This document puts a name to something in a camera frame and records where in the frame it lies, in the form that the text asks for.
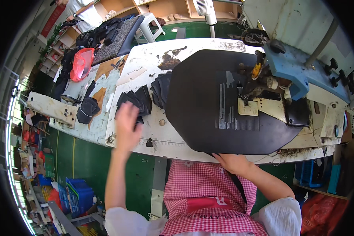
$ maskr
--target person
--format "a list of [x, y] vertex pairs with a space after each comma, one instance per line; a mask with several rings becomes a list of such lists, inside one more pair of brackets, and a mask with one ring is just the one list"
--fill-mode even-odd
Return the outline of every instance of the person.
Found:
[[[244, 155], [213, 154], [216, 163], [173, 160], [164, 191], [169, 219], [147, 221], [126, 209], [125, 167], [138, 144], [142, 126], [134, 124], [139, 109], [123, 103], [115, 118], [117, 148], [105, 188], [105, 229], [113, 235], [250, 236], [300, 235], [301, 210], [291, 188]], [[242, 183], [246, 202], [228, 172]], [[250, 216], [256, 189], [271, 201]]]
[[46, 116], [42, 116], [40, 113], [35, 114], [31, 109], [25, 108], [24, 113], [25, 122], [30, 126], [37, 126], [39, 121], [47, 121]]
[[83, 20], [77, 23], [81, 32], [87, 32], [93, 30], [102, 23], [102, 18], [98, 14], [95, 6], [95, 1], [91, 0], [55, 0], [52, 4], [65, 5], [65, 11], [69, 14], [66, 21], [72, 21], [73, 19]]

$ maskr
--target green painted floor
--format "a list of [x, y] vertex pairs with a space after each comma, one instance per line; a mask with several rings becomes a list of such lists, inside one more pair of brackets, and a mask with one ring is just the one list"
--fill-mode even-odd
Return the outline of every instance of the green painted floor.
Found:
[[[186, 38], [210, 37], [209, 27], [204, 21], [178, 23], [163, 27], [166, 35], [159, 36], [156, 41], [175, 39], [176, 33], [171, 32], [174, 27], [185, 27]], [[215, 26], [217, 38], [230, 39], [228, 34], [241, 35], [236, 23], [218, 22]], [[83, 178], [93, 188], [95, 194], [104, 202], [106, 176], [110, 162], [110, 148], [76, 139], [55, 129], [49, 129], [48, 144], [54, 155], [57, 180], [65, 185], [65, 179]], [[151, 212], [151, 192], [154, 174], [155, 158], [151, 156], [132, 154], [126, 167], [126, 205], [147, 217]], [[260, 165], [260, 168], [292, 184], [294, 163], [273, 165]], [[258, 191], [256, 204], [252, 213], [257, 212], [269, 201]]]

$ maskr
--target white table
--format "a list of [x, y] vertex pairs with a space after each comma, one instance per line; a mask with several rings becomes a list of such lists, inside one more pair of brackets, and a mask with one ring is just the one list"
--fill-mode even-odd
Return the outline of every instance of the white table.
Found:
[[[126, 63], [121, 73], [121, 79], [133, 76], [129, 82], [115, 86], [119, 79], [119, 70], [114, 69], [109, 72], [106, 78], [103, 74], [96, 83], [94, 91], [99, 91], [101, 87], [106, 87], [106, 94], [103, 100], [103, 110], [106, 106], [110, 93], [114, 94], [114, 99], [109, 112], [102, 112], [99, 116], [94, 117], [90, 130], [87, 125], [76, 122], [75, 128], [70, 129], [64, 125], [59, 125], [57, 122], [50, 126], [95, 144], [115, 147], [115, 129], [114, 129], [114, 114], [116, 111], [116, 104], [122, 92], [133, 90], [134, 92], [141, 86], [147, 85], [148, 89], [151, 87], [151, 82], [155, 80], [158, 74], [165, 73], [165, 70], [159, 69], [159, 65], [164, 61], [165, 54], [170, 55], [173, 59], [183, 61], [198, 50], [226, 50], [254, 54], [255, 50], [262, 51], [261, 48], [244, 45], [241, 41], [231, 39], [211, 39], [211, 38], [197, 38], [197, 39], [178, 39], [167, 40], [156, 43], [148, 43], [132, 48]], [[92, 67], [89, 76], [79, 83], [70, 82], [65, 94], [69, 94], [75, 98], [78, 95], [85, 94], [85, 85], [90, 84], [96, 77], [97, 69], [101, 64]], [[145, 72], [138, 75], [136, 71], [146, 69]], [[134, 152], [143, 153], [152, 156], [160, 156], [171, 159], [179, 159], [186, 161], [201, 161], [201, 162], [217, 162], [217, 160], [205, 153], [199, 153], [190, 149], [183, 141], [180, 135], [176, 132], [173, 126], [168, 122], [164, 110], [152, 104], [151, 115], [143, 117], [144, 127], [143, 136], [139, 145], [134, 149]], [[165, 125], [160, 126], [160, 120], [165, 120]], [[147, 147], [146, 143], [152, 139], [152, 147]], [[328, 146], [325, 156], [332, 155], [334, 146]], [[270, 155], [247, 155], [247, 159], [255, 163], [274, 163], [280, 162], [296, 162], [308, 159], [316, 159], [324, 156], [321, 148], [307, 148], [296, 150], [283, 150], [281, 154]]]

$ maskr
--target white electric fan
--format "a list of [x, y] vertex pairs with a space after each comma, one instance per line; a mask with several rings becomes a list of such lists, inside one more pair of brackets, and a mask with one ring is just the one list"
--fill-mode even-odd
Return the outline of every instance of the white electric fan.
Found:
[[205, 16], [206, 24], [210, 26], [211, 38], [215, 38], [214, 25], [217, 21], [212, 0], [193, 0], [193, 3], [198, 15]]

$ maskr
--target sewing machine handwheel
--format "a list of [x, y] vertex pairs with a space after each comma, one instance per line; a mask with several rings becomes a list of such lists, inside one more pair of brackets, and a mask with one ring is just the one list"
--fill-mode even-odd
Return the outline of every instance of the sewing machine handwheel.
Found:
[[72, 104], [81, 103], [81, 101], [71, 97], [70, 95], [66, 95], [66, 94], [60, 95], [60, 98], [63, 99], [64, 101], [71, 102]]

